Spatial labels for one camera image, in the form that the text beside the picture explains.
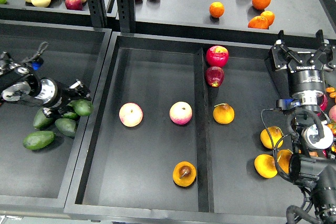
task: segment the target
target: red apple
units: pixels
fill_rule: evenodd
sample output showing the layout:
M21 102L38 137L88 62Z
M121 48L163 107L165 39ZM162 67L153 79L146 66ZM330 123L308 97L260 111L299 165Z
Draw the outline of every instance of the red apple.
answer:
M83 10L81 0L65 0L65 7L68 10Z
M222 68L229 59L229 51L223 46L212 46L206 52L206 61L210 66Z
M169 110L170 119L179 125L189 122L192 115L193 110L186 102L177 102Z
M209 67L205 72L205 80L211 87L219 87L224 80L223 69L217 66Z
M142 121L142 117L142 109L136 103L129 102L120 108L120 121L127 127L137 126Z

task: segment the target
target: black tray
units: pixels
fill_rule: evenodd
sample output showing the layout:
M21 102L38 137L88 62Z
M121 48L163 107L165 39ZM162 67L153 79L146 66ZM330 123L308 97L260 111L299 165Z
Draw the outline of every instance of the black tray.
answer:
M0 20L0 50L17 61L32 56L39 44L49 42L42 55L44 64L37 71L65 85L82 80L95 97L100 71L111 31L62 25L7 22ZM55 128L56 140L40 151L23 147L24 137L34 132L37 107L3 104L0 107L0 212L62 212L72 173L86 127L79 121L76 137L62 135Z
M106 82L99 83L99 111L89 119L66 213L135 223L283 223L286 208L301 205L296 186L279 176L263 179L253 165L257 155L270 154L259 139L260 112L279 98L264 63L270 46L226 42L226 77L214 89L205 85L202 57L218 43L112 34L111 65L104 71L110 69ZM187 126L169 118L176 101L193 108ZM141 124L131 129L118 115L126 102L144 112ZM222 102L236 111L229 125L218 125L212 117L213 105ZM269 126L285 123L276 113L265 114L265 120ZM172 180L174 166L183 160L198 171L188 189Z

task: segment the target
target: avocado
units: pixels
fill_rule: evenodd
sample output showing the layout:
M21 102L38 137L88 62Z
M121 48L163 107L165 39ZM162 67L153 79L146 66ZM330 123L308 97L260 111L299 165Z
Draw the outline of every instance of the avocado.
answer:
M43 108L39 109L34 117L33 126L35 129L40 130L48 127L54 122L53 118L47 118L43 114Z
M76 121L69 118L59 118L55 121L57 129L65 136L74 137L76 135Z
M89 116L93 112L93 104L91 101L79 99L76 101L72 101L71 103L74 111L79 116Z
M46 147L55 140L55 133L52 131L32 132L23 140L24 148L29 150L39 150Z
M67 113L63 114L62 117L77 120L79 115L76 114L75 112L67 112Z

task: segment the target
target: orange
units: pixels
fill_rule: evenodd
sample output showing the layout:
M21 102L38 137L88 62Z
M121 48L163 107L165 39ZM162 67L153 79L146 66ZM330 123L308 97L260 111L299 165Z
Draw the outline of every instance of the orange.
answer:
M273 144L275 146L283 136L282 130L278 126L271 126L268 127L267 129L272 136ZM263 131L261 132L260 140L263 143L264 147L272 149L272 142L271 139L269 138L266 129L263 129ZM282 144L283 140L281 140L278 147L281 147Z
M257 10L265 9L270 3L271 0L252 0L252 5Z
M221 103L215 106L213 117L217 123L228 124L235 118L235 111L229 104Z
M327 87L325 90L326 90L327 93L335 92L335 88L334 87Z
M270 10L266 10L266 11L262 12L260 15L261 15L262 17L267 18L267 20L268 20L268 25L269 25L269 26L270 26L271 24L273 24L274 19L275 19L275 15L274 15L273 12L271 12Z
M179 162L173 171L173 180L178 186L190 186L196 178L197 171L195 166L188 161Z
M219 18L224 14L224 5L221 2L213 2L209 7L210 15Z
M269 24L268 20L262 16L256 16L250 20L247 27L249 28L259 28L259 29L268 29Z
M289 161L292 154L290 150L280 150L277 154L279 166L287 174L289 173Z
M260 154L254 159L254 167L264 178L273 178L278 174L274 158L268 154Z

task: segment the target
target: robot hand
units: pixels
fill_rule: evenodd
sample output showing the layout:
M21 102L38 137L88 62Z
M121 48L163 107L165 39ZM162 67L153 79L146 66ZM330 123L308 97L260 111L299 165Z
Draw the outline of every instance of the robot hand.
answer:
M324 39L320 30L316 33L320 43L318 50L295 52L286 46L283 36L284 32L281 31L267 60L271 62L271 77L274 77L272 71L287 71L291 98L278 100L277 108L270 110L281 111L288 116L289 133L286 136L291 137L293 155L289 174L282 171L278 164L276 168L282 178L309 195L305 196L305 201L310 203L306 210L290 206L287 221L289 224L297 223L300 219L310 223L336 223L336 161L323 154L319 157L310 155L310 152L322 153L333 143L333 134L326 126L330 119L321 111L319 99L326 90L323 72L336 68L336 59L333 58L335 46ZM276 157L277 145L273 149ZM312 205L316 218L308 215Z
M70 87L51 78L40 78L36 70L43 64L40 55L48 47L41 43L31 58L15 62L6 52L0 55L0 104L17 103L44 107L46 117L59 118L72 112L73 100L91 100L90 90L80 81Z

